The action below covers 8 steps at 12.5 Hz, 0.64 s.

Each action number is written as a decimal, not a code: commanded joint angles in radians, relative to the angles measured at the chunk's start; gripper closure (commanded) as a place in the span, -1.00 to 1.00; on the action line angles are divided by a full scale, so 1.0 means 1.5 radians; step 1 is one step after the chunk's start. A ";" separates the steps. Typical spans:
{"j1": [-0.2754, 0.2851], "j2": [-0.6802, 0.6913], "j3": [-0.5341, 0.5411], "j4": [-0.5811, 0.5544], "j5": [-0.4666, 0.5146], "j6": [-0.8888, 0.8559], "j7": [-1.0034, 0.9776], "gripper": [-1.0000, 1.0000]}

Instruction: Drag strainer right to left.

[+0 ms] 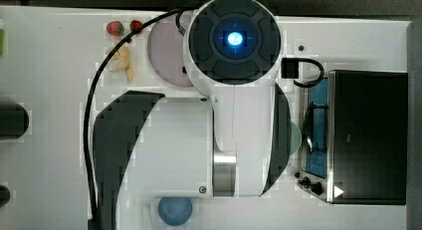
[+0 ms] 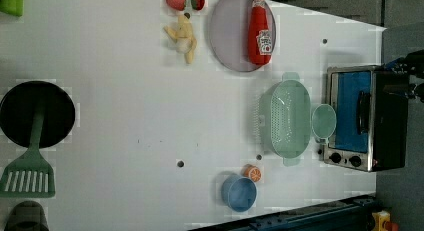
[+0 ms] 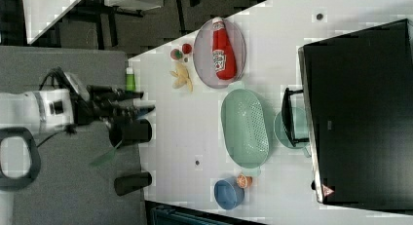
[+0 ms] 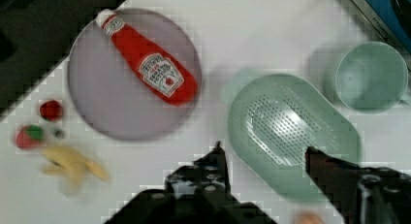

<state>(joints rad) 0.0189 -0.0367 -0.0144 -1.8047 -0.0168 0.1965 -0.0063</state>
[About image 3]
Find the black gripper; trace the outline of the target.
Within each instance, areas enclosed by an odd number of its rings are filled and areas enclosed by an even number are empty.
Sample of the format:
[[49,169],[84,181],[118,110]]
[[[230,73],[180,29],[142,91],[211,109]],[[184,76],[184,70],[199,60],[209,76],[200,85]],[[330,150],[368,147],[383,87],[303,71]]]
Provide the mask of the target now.
[[[121,91],[110,86],[85,86],[73,73],[66,73],[67,88],[76,126],[86,126],[107,117],[114,100],[142,99],[144,92]],[[118,107],[113,110],[114,122],[132,122],[155,110],[154,105]]]

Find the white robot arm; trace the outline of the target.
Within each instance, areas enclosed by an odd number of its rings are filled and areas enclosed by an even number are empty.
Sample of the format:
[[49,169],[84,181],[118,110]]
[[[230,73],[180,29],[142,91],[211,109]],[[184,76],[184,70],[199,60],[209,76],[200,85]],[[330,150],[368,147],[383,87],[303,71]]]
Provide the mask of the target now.
[[102,122],[109,129],[129,126],[155,110],[153,105],[123,106],[124,100],[142,98],[142,92],[131,92],[110,86],[83,85],[73,73],[52,69],[44,78],[52,82],[46,90],[21,94],[1,94],[1,127],[25,128],[33,135],[65,131]]

